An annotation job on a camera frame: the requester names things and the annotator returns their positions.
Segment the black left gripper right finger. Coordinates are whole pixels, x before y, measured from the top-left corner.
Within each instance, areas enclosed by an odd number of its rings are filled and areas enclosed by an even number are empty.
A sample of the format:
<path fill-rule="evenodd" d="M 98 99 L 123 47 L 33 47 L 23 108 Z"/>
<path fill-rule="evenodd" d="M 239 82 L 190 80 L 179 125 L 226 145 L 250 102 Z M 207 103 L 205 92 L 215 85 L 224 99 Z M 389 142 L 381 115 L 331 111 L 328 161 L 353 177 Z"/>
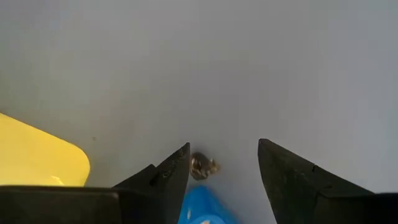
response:
<path fill-rule="evenodd" d="M 374 193 L 268 139 L 257 156 L 277 224 L 398 224 L 398 192 Z"/>

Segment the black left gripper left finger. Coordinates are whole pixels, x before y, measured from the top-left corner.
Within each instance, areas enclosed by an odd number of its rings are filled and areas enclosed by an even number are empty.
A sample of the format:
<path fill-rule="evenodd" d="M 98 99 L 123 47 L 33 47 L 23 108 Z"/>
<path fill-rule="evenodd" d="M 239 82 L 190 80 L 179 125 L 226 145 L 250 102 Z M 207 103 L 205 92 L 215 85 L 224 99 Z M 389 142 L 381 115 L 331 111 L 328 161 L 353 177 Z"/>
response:
<path fill-rule="evenodd" d="M 0 187 L 0 224 L 177 224 L 190 144 L 110 188 Z"/>

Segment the yellow-green plastic basket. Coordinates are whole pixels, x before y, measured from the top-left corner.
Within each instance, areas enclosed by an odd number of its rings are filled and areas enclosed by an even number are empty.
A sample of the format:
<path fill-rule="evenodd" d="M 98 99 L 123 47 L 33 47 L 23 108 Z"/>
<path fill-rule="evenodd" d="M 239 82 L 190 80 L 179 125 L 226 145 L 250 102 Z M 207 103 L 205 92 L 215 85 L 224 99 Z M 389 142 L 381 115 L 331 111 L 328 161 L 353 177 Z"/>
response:
<path fill-rule="evenodd" d="M 82 187 L 89 173 L 82 149 L 0 113 L 0 185 Z"/>

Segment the blue plastic basket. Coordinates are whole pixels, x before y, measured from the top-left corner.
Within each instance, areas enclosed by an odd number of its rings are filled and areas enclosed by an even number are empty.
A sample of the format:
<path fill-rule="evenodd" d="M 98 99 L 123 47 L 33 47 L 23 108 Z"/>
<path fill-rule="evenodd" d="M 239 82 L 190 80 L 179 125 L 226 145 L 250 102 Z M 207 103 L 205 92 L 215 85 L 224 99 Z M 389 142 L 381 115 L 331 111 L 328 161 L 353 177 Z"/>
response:
<path fill-rule="evenodd" d="M 199 185 L 185 194 L 177 224 L 239 224 L 239 222 L 208 187 Z"/>

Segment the grey translucent skull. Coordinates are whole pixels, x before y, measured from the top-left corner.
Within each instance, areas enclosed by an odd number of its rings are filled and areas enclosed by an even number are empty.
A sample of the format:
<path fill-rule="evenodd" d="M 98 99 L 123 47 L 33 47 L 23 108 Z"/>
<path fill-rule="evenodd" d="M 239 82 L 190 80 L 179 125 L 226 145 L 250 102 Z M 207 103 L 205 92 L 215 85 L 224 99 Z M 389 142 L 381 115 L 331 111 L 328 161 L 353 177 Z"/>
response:
<path fill-rule="evenodd" d="M 194 152 L 190 155 L 190 175 L 195 180 L 205 180 L 219 170 L 220 165 L 214 159 L 207 158 L 203 153 Z"/>

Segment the blue-grey table mat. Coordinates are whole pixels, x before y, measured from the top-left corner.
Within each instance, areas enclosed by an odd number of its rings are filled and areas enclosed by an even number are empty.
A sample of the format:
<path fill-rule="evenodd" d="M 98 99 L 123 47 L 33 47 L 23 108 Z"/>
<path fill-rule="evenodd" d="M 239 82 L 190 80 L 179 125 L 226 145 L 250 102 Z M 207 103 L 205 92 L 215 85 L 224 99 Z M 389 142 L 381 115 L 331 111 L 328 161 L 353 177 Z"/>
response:
<path fill-rule="evenodd" d="M 398 0 L 0 0 L 0 112 L 110 187 L 186 142 L 243 224 L 274 223 L 260 138 L 398 192 Z"/>

